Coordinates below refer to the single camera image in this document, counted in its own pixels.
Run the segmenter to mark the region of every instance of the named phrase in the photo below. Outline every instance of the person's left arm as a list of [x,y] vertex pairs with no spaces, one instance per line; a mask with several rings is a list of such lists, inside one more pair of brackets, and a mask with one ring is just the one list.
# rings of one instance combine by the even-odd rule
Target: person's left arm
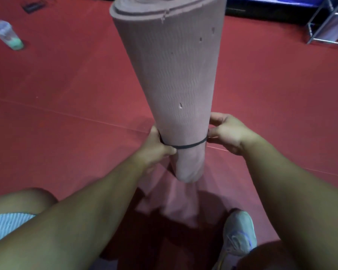
[[0,270],[87,270],[121,222],[139,178],[176,149],[148,139],[106,177],[60,201],[0,241]]

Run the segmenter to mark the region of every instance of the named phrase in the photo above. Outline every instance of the clear plastic cup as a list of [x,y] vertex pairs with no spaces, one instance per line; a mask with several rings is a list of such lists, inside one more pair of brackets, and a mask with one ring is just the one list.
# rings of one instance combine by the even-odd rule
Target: clear plastic cup
[[20,50],[24,47],[23,42],[15,34],[10,23],[0,20],[0,39],[13,50]]

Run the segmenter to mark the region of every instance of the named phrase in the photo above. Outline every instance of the light blue striped fabric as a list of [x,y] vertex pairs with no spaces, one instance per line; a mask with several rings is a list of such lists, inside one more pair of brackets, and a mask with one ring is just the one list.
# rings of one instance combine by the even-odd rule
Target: light blue striped fabric
[[33,217],[35,215],[28,213],[0,214],[0,240]]

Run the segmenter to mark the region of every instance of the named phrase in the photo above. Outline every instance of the black elastic band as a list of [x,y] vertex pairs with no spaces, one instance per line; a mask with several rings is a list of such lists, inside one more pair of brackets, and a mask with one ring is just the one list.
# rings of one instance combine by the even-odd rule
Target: black elastic band
[[[192,147],[195,147],[197,145],[200,145],[201,143],[204,143],[206,141],[208,137],[206,136],[202,141],[199,141],[197,143],[194,144],[190,144],[190,145],[184,145],[184,146],[173,146],[173,145],[168,145],[168,146],[172,146],[173,148],[176,148],[177,150],[184,150],[184,149],[189,149]],[[160,142],[162,142],[164,145],[167,145],[163,142],[162,136],[160,136]]]

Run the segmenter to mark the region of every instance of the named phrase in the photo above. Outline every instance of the knee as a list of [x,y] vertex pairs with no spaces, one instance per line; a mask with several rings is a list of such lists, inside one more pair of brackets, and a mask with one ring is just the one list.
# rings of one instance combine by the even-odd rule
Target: knee
[[20,212],[37,215],[57,202],[47,190],[35,187],[23,189],[0,196],[0,214]]

